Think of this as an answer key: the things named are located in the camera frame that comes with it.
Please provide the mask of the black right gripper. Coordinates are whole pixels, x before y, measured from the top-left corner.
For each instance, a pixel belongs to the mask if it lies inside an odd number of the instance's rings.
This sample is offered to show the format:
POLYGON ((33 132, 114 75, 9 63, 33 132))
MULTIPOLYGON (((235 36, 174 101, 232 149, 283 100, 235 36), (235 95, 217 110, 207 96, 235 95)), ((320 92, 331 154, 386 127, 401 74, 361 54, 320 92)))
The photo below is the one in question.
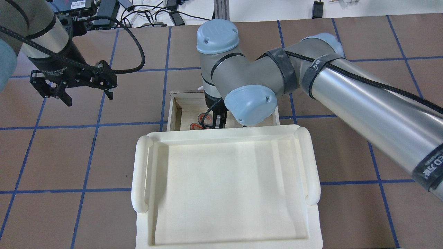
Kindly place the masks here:
POLYGON ((225 106, 223 98, 216 98, 205 94, 205 102, 208 107, 208 111, 204 115, 204 121, 212 113, 212 121, 209 123, 209 127, 212 129, 223 129, 227 121, 228 109, 225 106))

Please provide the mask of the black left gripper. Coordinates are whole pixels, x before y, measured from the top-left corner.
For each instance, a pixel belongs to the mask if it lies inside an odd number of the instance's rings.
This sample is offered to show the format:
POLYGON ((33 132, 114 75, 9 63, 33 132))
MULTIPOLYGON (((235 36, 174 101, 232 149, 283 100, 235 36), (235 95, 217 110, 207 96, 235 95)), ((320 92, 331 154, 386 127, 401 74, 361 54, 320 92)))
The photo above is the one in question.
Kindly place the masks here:
POLYGON ((114 99, 114 87, 117 76, 114 73, 94 72, 79 68, 58 60, 32 60, 37 70, 31 72, 30 83, 43 98, 60 99, 67 106, 72 106, 72 98, 67 92, 58 94, 46 81, 57 85, 66 82, 67 88, 89 86, 104 91, 109 100, 114 99))

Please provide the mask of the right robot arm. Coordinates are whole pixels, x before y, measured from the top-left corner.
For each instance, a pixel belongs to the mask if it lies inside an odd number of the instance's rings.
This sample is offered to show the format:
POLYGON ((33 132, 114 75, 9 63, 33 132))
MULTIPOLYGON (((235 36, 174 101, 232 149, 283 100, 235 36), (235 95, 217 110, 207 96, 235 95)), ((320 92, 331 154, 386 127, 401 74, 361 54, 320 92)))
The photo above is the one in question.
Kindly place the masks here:
POLYGON ((348 61, 334 35, 313 35, 253 62, 226 19, 205 22, 196 38, 210 109, 221 104, 253 126, 275 111, 277 97, 303 89, 442 199, 442 108, 348 61))

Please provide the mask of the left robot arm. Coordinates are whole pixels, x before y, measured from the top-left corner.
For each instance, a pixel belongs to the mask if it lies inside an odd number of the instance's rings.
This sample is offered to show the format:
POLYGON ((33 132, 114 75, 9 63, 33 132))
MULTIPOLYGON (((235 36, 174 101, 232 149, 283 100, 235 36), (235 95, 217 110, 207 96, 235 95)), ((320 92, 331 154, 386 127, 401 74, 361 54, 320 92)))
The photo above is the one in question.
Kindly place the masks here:
POLYGON ((22 52, 36 66, 31 72, 30 83, 43 98, 57 98, 71 106, 72 98, 66 89, 87 86, 103 90, 110 100, 113 99, 117 76, 86 68, 87 62, 72 37, 44 0, 2 0, 1 26, 81 64, 74 66, 1 33, 1 89, 16 70, 17 57, 22 52))

